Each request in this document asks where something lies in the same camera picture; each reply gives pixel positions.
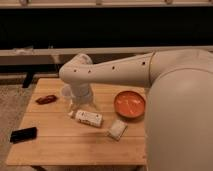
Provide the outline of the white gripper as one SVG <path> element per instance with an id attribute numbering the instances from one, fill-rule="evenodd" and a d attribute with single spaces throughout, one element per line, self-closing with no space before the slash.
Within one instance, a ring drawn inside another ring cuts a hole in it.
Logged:
<path id="1" fill-rule="evenodd" d="M 93 91 L 89 84 L 70 85 L 70 96 L 73 103 L 88 104 L 93 101 Z"/>

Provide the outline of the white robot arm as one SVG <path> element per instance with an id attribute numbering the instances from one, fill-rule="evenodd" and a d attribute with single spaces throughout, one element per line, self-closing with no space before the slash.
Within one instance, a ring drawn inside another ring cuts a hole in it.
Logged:
<path id="1" fill-rule="evenodd" d="M 213 171 L 213 53 L 158 51 L 99 64 L 78 54 L 59 77 L 74 100 L 88 96 L 91 83 L 148 88 L 148 171 Z"/>

